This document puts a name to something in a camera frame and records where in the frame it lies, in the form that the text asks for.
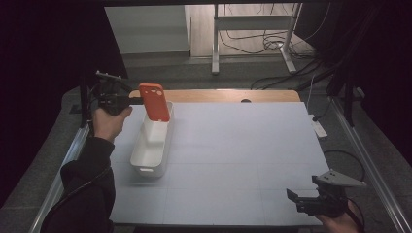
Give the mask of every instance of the white tabletop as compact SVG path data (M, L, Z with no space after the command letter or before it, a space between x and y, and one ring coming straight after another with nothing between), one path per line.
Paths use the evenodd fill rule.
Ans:
M133 106L112 154L116 223L319 225L286 188L318 196L328 171L303 103L175 103L167 169L143 178L131 166L145 109Z

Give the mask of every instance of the wall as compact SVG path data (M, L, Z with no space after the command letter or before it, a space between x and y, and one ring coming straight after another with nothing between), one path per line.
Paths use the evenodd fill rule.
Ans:
M185 6L105 10L122 54L189 50Z

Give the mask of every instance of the white plastic tray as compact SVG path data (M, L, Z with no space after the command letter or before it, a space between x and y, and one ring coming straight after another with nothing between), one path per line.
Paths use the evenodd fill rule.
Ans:
M148 115L140 128L130 163L144 177L161 177L166 171L167 156L173 134L173 104L167 103L170 120L151 121Z

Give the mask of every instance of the red phone case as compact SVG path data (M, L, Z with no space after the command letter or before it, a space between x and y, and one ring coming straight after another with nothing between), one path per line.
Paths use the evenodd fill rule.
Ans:
M140 96L143 97L148 117L152 121L168 122L170 120L163 87L156 83L141 83L139 85Z

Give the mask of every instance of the human hand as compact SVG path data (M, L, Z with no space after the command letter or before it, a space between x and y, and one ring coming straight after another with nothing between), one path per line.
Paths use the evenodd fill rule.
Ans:
M123 129L124 120L130 116L132 110L131 107L127 107L119 115L111 116L103 109L97 109L93 115L94 137L113 143Z
M352 202L348 201L348 207L356 216L359 216ZM346 213L336 218L328 216L315 217L322 222L328 233L359 233L358 226Z

